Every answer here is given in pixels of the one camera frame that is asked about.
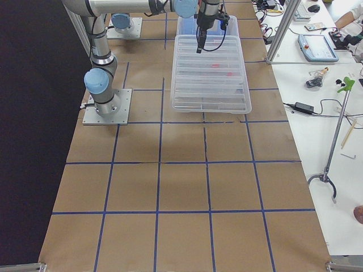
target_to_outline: white table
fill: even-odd
[[[273,65],[273,71],[283,102],[296,101],[313,105],[320,111],[320,100],[326,98],[343,101],[344,93],[338,94],[336,79],[349,76],[356,80],[348,100],[346,112],[363,113],[363,87],[358,82],[362,65],[360,63],[336,63],[329,66],[323,87],[312,91],[304,87],[309,71],[322,69],[325,65],[302,64]],[[323,102],[324,114],[338,115],[333,101]],[[290,126],[296,141],[307,179],[323,172],[330,152],[337,118],[306,117],[287,110]],[[363,125],[363,118],[358,119]],[[311,182],[310,192],[327,242],[330,255],[363,255],[363,226],[354,218],[353,209],[363,205],[363,130],[353,130],[344,148],[340,144],[350,125],[344,120],[332,159],[329,177],[337,188],[337,203],[331,200],[332,187],[318,179]],[[353,156],[350,159],[340,153]]]
[[[295,22],[294,20],[291,21],[290,29],[295,33],[299,34],[320,34],[321,31],[307,31],[304,25],[311,24],[311,23],[324,23],[324,25],[328,28],[335,27],[335,23],[331,19],[324,3],[322,0],[318,0],[317,2],[313,2],[311,0],[302,0],[302,3],[305,5],[306,8],[312,5],[319,5],[320,10],[317,13],[310,13],[311,20],[309,22]],[[262,12],[258,12],[258,18],[261,18]],[[277,14],[271,13],[271,16],[267,16],[263,23],[268,24],[269,27],[272,27],[273,33],[272,36],[276,34],[275,28],[280,25],[282,20],[282,16],[276,16]],[[280,48],[276,53],[275,58],[273,59],[273,63],[308,63],[306,58],[303,56],[300,47],[298,45],[297,37],[298,35],[293,33],[290,30],[287,30],[284,39],[281,42]],[[322,31],[321,34],[326,35],[328,39],[329,31],[332,29],[327,29]],[[336,51],[339,61],[338,63],[355,63],[352,54],[346,50],[337,50]]]

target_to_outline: wooden stick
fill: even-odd
[[[343,149],[343,148],[344,148],[344,145],[345,145],[345,143],[347,142],[347,140],[348,140],[348,138],[349,138],[350,134],[352,133],[352,131],[353,131],[354,126],[356,125],[356,123],[357,123],[357,119],[354,119],[354,121],[353,121],[353,123],[352,123],[351,127],[349,128],[349,130],[348,130],[348,132],[347,132],[346,136],[344,137],[344,140],[343,140],[343,141],[342,141],[342,143],[341,143],[341,149]]]

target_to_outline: green grabber handle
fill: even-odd
[[[339,89],[338,92],[341,92],[341,91],[345,91],[345,92],[351,91],[354,83],[356,82],[355,80],[350,79],[347,76],[344,78],[343,81],[345,82],[345,86],[343,88]]]

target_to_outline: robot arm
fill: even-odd
[[[229,16],[220,9],[220,0],[200,0],[200,8],[197,17],[197,53],[201,53],[204,49],[207,30],[213,27],[214,21],[220,20],[222,22],[221,29],[226,31]]]
[[[174,11],[175,0],[62,0],[72,12],[85,17],[105,13],[151,12],[153,15]]]
[[[204,48],[207,30],[212,28],[214,20],[221,20],[222,26],[226,26],[229,19],[222,9],[219,10],[220,0],[199,0],[199,3],[198,0],[62,0],[62,2],[70,11],[81,16],[88,34],[93,69],[85,75],[85,85],[94,100],[97,114],[105,118],[117,113],[120,99],[112,89],[117,60],[108,46],[101,14],[146,12],[157,15],[176,12],[183,18],[189,18],[196,13],[199,4],[198,53]]]

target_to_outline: blue joint cap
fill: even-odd
[[[174,10],[182,18],[190,18],[197,13],[198,0],[175,0]]]
[[[85,74],[84,77],[86,88],[93,95],[103,93],[109,84],[107,73],[100,68],[93,68]]]
[[[115,28],[125,29],[130,26],[130,16],[126,13],[115,13],[111,17],[112,24]]]

